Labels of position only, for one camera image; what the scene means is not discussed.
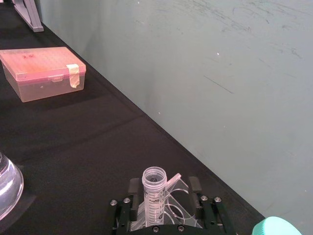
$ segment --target centrifuge tube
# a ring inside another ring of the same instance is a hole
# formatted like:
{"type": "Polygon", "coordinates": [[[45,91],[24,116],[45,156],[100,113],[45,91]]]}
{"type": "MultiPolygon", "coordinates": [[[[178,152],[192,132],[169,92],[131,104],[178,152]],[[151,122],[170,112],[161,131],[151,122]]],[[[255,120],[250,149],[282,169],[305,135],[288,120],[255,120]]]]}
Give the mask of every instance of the centrifuge tube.
{"type": "Polygon", "coordinates": [[[164,224],[164,196],[166,172],[160,167],[150,167],[143,172],[146,227],[164,224]]]}

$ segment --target black clamp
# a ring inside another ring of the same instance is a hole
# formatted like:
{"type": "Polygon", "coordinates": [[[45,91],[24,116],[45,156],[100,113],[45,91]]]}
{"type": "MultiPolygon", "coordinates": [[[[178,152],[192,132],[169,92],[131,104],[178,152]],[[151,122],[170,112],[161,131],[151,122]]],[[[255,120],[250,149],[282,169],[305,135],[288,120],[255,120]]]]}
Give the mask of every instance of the black clamp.
{"type": "Polygon", "coordinates": [[[203,195],[197,177],[189,177],[189,195],[195,218],[202,221],[202,229],[183,224],[167,224],[130,231],[131,222],[137,220],[139,188],[140,180],[131,179],[129,196],[120,202],[110,201],[106,219],[112,224],[112,235],[236,235],[222,199],[209,199],[203,195]]]}

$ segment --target teal cap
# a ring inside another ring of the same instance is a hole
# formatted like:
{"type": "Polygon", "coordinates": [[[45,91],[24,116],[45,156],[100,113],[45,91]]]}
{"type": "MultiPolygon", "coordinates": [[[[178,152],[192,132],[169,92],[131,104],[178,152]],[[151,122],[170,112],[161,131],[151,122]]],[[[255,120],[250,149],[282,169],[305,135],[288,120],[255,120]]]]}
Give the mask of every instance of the teal cap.
{"type": "Polygon", "coordinates": [[[301,233],[291,223],[273,216],[254,226],[252,235],[301,235],[301,233]]]}

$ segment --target bolt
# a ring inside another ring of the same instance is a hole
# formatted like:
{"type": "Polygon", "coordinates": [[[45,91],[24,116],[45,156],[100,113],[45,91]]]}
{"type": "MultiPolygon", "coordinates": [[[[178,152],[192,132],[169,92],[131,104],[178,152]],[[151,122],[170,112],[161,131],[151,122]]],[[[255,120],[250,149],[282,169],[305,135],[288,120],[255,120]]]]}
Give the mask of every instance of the bolt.
{"type": "Polygon", "coordinates": [[[216,198],[214,198],[214,201],[215,201],[215,202],[221,202],[222,200],[221,200],[221,198],[216,197],[216,198]]]}
{"type": "Polygon", "coordinates": [[[111,206],[115,206],[116,204],[117,204],[117,201],[116,201],[116,200],[110,201],[110,205],[111,205],[111,206]]]}
{"type": "Polygon", "coordinates": [[[131,200],[128,198],[128,197],[126,197],[124,200],[123,200],[123,202],[124,203],[129,203],[131,200]]]}
{"type": "Polygon", "coordinates": [[[184,232],[184,231],[185,231],[185,227],[182,226],[182,225],[179,225],[179,226],[177,227],[177,229],[178,229],[178,231],[180,231],[180,232],[184,232]]]}
{"type": "Polygon", "coordinates": [[[153,231],[154,233],[158,233],[158,232],[160,231],[160,228],[159,228],[158,226],[154,226],[154,227],[152,228],[152,231],[153,231]]]}
{"type": "Polygon", "coordinates": [[[203,201],[207,201],[207,196],[201,196],[201,200],[203,200],[203,201]]]}

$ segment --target black table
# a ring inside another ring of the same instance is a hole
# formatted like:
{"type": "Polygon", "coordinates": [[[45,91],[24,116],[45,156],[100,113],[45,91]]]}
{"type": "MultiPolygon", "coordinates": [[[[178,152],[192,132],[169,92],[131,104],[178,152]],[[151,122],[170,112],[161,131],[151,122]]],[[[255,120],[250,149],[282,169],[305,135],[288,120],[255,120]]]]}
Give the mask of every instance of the black table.
{"type": "MultiPolygon", "coordinates": [[[[47,27],[33,33],[0,4],[0,49],[66,46],[47,27]]],[[[22,103],[0,69],[0,149],[19,165],[29,208],[4,235],[106,235],[111,199],[157,165],[171,178],[198,176],[220,196],[239,235],[263,219],[87,62],[85,89],[22,103]]]]}

